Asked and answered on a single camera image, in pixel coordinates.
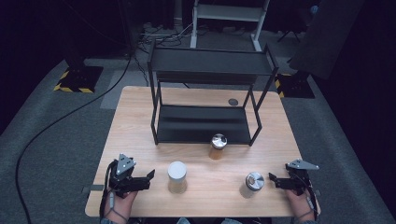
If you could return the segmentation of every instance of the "gray carpet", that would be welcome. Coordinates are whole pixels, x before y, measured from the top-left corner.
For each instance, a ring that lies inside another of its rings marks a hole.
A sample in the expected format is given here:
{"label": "gray carpet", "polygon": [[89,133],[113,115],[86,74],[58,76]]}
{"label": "gray carpet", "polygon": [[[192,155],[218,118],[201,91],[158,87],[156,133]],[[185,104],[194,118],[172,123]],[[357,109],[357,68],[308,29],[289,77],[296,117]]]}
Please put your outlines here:
{"label": "gray carpet", "polygon": [[[286,60],[292,57],[298,42],[291,35],[276,43],[278,37],[264,33],[260,41],[273,43],[272,49],[281,66],[279,72],[291,73],[293,70],[288,68]],[[190,44],[188,37],[181,41],[181,47]],[[248,34],[211,32],[198,37],[197,47],[253,50]],[[142,65],[145,57],[139,50],[137,59]],[[89,59],[86,64],[105,68],[96,93],[53,91],[67,67],[62,62],[46,75],[1,135],[0,223],[26,223],[14,184],[16,162],[26,144],[53,121],[108,90],[120,77],[127,61]],[[315,99],[283,98],[282,103],[303,159],[320,166],[320,170],[309,174],[320,192],[321,222],[395,223],[320,90],[312,78],[308,81]],[[21,160],[20,184],[33,223],[98,223],[98,218],[85,215],[87,194],[83,188],[93,181],[114,108],[126,85],[146,85],[134,61],[113,91],[62,119],[27,148]],[[290,219],[273,218],[273,222],[290,223]]]}

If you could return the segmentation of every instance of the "wooden table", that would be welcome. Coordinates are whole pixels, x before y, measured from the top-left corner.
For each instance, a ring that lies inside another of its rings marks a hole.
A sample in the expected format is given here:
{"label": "wooden table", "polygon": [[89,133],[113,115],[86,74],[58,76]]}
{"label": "wooden table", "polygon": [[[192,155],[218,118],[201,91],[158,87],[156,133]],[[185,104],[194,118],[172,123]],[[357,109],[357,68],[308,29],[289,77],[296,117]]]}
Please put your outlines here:
{"label": "wooden table", "polygon": [[[186,105],[228,105],[230,98],[244,102],[245,91],[163,88],[163,99]],[[154,144],[150,129],[152,101],[149,88],[125,87],[111,125],[102,159],[93,180],[104,185],[107,166],[120,153],[137,162],[133,176],[156,170],[148,190],[139,192],[132,217],[291,217],[289,201],[276,189],[268,173],[289,177],[285,163],[301,158],[284,108],[275,92],[268,92],[262,107],[262,131],[252,147],[229,145],[222,159],[208,157],[208,144]],[[247,107],[250,129],[257,127],[252,108]],[[172,161],[187,165],[187,191],[173,194],[167,188],[167,168]],[[239,192],[245,177],[259,172],[265,183],[250,199]],[[99,216],[102,191],[91,191],[86,214]]]}

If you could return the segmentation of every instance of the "black metal shelf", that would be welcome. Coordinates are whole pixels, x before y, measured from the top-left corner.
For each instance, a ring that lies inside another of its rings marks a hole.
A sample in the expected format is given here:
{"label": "black metal shelf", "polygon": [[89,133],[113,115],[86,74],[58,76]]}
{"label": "black metal shelf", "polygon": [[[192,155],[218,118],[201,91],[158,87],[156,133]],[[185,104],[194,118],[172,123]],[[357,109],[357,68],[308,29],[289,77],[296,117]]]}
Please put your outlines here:
{"label": "black metal shelf", "polygon": [[[155,144],[209,143],[213,135],[222,133],[227,137],[228,144],[252,146],[262,129],[258,111],[277,69],[275,57],[267,45],[263,52],[252,52],[158,48],[152,43],[148,73],[154,108],[151,130]],[[157,92],[154,89],[154,72]],[[268,80],[256,104],[253,86],[258,76],[268,76]],[[165,105],[161,94],[162,82],[244,85],[248,86],[248,90],[242,106]],[[245,111],[249,99],[258,126],[253,136],[250,136]],[[156,125],[157,111],[159,116]]]}

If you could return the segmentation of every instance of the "human hand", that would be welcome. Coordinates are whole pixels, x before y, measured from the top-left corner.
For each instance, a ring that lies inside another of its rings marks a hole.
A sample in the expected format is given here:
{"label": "human hand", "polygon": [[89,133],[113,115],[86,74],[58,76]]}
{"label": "human hand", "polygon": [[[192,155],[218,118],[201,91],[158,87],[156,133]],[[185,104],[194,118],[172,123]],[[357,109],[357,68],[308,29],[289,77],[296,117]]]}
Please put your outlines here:
{"label": "human hand", "polygon": [[307,200],[307,197],[309,197],[308,191],[305,191],[305,193],[300,196],[297,196],[295,191],[290,189],[285,189],[285,193],[289,198],[293,214],[300,222],[305,222],[307,220],[315,221],[314,210],[312,210]]}
{"label": "human hand", "polygon": [[107,194],[106,205],[105,205],[105,218],[116,222],[118,224],[125,224],[128,222],[128,218],[131,215],[132,204],[137,196],[138,191],[129,192],[124,194],[124,198],[114,195],[114,206],[110,208],[110,192]]}

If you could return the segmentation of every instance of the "person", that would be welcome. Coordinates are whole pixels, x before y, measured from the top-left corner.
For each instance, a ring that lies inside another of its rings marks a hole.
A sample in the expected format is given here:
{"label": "person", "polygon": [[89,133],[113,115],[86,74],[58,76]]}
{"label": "person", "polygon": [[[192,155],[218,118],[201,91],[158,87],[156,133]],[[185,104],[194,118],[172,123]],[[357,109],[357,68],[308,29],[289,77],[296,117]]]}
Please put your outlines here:
{"label": "person", "polygon": [[[124,195],[124,199],[117,196],[115,193],[114,206],[110,208],[110,194],[107,195],[106,206],[105,206],[105,216],[101,220],[101,224],[126,224],[128,218],[131,215],[132,204],[137,196],[138,191],[130,192]],[[312,210],[309,202],[307,200],[307,195],[309,193],[303,193],[297,196],[293,190],[285,189],[285,193],[289,198],[291,210],[295,217],[298,218],[301,224],[316,224],[314,210]]]}

